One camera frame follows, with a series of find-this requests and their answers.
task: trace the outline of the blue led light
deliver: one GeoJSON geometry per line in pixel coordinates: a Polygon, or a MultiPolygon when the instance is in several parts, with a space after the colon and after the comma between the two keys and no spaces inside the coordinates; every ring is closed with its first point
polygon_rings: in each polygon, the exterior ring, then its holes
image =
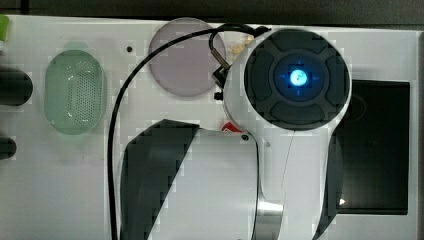
{"type": "Polygon", "coordinates": [[[307,81],[308,81],[308,76],[302,70],[294,70],[290,74],[290,82],[297,87],[301,87],[305,85],[307,81]]]}

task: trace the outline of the perforated surface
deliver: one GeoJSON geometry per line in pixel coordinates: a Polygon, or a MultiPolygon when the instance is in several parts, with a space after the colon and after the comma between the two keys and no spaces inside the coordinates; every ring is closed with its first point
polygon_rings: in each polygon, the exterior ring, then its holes
{"type": "Polygon", "coordinates": [[[45,114],[58,131],[76,135],[93,128],[104,108],[104,74],[88,53],[70,50],[46,74],[45,114]]]}

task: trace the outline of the gray disc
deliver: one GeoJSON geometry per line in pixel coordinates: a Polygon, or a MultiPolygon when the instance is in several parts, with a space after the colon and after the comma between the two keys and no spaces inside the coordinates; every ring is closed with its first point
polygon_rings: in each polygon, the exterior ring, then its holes
{"type": "MultiPolygon", "coordinates": [[[[179,18],[164,25],[150,42],[149,53],[178,37],[211,29],[194,18],[179,18]]],[[[178,43],[150,61],[150,70],[160,86],[182,97],[193,97],[215,86],[212,73],[220,66],[209,50],[208,35],[178,43]]],[[[225,59],[224,43],[219,35],[214,46],[225,59]]]]}

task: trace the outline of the black screen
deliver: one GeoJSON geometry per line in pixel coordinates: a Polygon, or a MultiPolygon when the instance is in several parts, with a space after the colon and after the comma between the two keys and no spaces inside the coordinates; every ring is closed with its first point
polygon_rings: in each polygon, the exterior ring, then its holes
{"type": "Polygon", "coordinates": [[[409,83],[353,81],[335,131],[343,153],[339,214],[407,214],[409,95],[409,83]]]}

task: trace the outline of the wire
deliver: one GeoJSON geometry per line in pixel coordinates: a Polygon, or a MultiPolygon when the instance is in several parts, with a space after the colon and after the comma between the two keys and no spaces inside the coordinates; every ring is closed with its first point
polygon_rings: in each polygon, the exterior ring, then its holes
{"type": "Polygon", "coordinates": [[[255,29],[248,27],[246,25],[224,24],[215,29],[207,29],[203,31],[198,31],[198,32],[187,34],[177,39],[174,39],[168,42],[167,44],[162,45],[161,47],[159,47],[158,49],[150,53],[143,61],[141,61],[137,65],[137,67],[131,72],[131,74],[128,76],[127,80],[125,80],[124,84],[119,90],[119,94],[116,98],[115,105],[112,112],[112,118],[110,121],[109,133],[108,133],[108,143],[107,143],[107,148],[108,148],[107,149],[107,174],[108,174],[107,177],[108,177],[108,189],[109,189],[109,210],[110,210],[112,240],[118,240],[118,232],[117,232],[117,226],[116,226],[115,186],[113,181],[113,138],[115,133],[116,118],[118,116],[119,107],[121,105],[121,100],[125,94],[125,91],[127,90],[128,86],[130,85],[134,77],[140,71],[140,69],[143,68],[144,65],[146,65],[146,63],[148,63],[152,58],[154,58],[163,50],[171,47],[172,45],[175,45],[179,42],[185,41],[193,37],[206,35],[206,34],[214,34],[215,36],[219,32],[224,32],[224,31],[234,31],[234,32],[243,32],[243,33],[251,34],[252,32],[254,33],[255,29]]]}
{"type": "MultiPolygon", "coordinates": [[[[260,26],[260,27],[255,29],[255,28],[249,27],[249,26],[244,25],[244,24],[232,24],[232,23],[223,24],[223,25],[219,26],[217,29],[225,29],[225,28],[238,28],[239,32],[243,32],[243,33],[252,35],[253,37],[257,37],[257,36],[262,35],[263,33],[271,30],[270,28],[267,28],[267,27],[264,27],[264,26],[260,26]]],[[[219,54],[219,52],[213,46],[213,40],[214,40],[214,38],[217,34],[218,34],[218,32],[214,32],[210,35],[210,37],[209,37],[209,49],[211,50],[212,55],[219,62],[219,64],[221,64],[221,66],[225,70],[229,70],[230,64],[228,64],[227,61],[225,61],[225,59],[221,56],[221,54],[219,54]]]]}

